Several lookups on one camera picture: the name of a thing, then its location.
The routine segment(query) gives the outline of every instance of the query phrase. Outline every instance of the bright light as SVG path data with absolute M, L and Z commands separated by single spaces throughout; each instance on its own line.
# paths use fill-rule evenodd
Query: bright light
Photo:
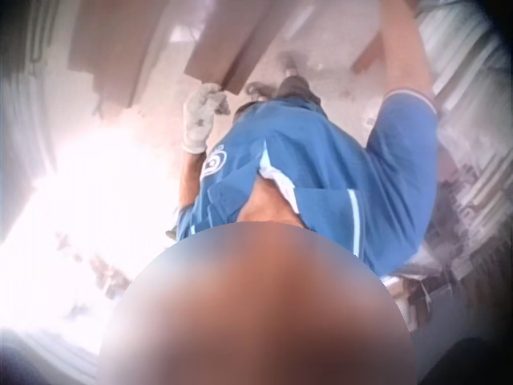
M 0 247 L 0 326 L 54 330 L 73 306 L 99 306 L 92 272 L 57 251 L 56 233 L 130 279 L 171 244 L 178 184 L 134 132 L 97 128 L 77 138 L 59 153 L 58 172 L 36 183 Z

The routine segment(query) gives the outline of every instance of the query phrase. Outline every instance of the white stripe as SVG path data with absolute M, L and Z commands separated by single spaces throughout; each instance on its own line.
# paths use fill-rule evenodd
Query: white stripe
M 281 195 L 288 201 L 292 210 L 296 214 L 299 214 L 296 194 L 294 193 L 294 183 L 283 172 L 271 165 L 267 148 L 264 150 L 264 154 L 262 154 L 259 172 L 260 175 L 262 175 L 262 178 L 274 180 L 276 182 Z
M 433 112 L 435 114 L 438 114 L 434 104 L 420 92 L 411 91 L 408 89 L 395 90 L 395 91 L 392 91 L 392 92 L 389 92 L 388 94 L 386 94 L 384 100 L 387 100 L 389 96 L 396 95 L 396 94 L 408 94 L 408 95 L 415 96 L 415 97 L 419 98 L 420 100 L 422 100 L 423 102 L 425 102 L 431 108 L 431 110 L 433 110 Z
M 351 207 L 353 208 L 353 254 L 360 257 L 360 209 L 358 208 L 358 199 L 354 190 L 347 190 L 351 200 Z

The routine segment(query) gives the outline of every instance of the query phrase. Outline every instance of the logo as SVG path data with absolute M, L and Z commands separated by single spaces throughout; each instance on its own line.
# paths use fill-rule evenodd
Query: logo
M 224 146 L 218 146 L 214 149 L 206 159 L 206 161 L 203 163 L 203 168 L 201 169 L 201 176 L 200 179 L 205 178 L 206 176 L 215 174 L 226 163 L 226 152 L 223 151 Z

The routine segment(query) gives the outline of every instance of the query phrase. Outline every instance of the hand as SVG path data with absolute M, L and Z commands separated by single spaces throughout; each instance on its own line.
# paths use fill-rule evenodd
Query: hand
M 218 84 L 202 84 L 184 105 L 184 142 L 191 154 L 207 150 L 207 139 L 214 127 L 214 115 L 230 115 L 226 94 Z

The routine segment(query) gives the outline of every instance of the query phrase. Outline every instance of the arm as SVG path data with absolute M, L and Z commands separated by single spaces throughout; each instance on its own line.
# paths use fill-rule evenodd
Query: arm
M 430 68 L 404 0 L 381 0 L 387 97 L 367 142 L 366 258 L 388 274 L 420 246 L 436 197 L 438 117 Z
M 409 88 L 431 99 L 433 79 L 414 12 L 405 0 L 381 0 L 387 93 Z
M 191 154 L 184 152 L 184 163 L 180 176 L 179 208 L 180 211 L 192 205 L 200 193 L 200 174 L 206 153 Z

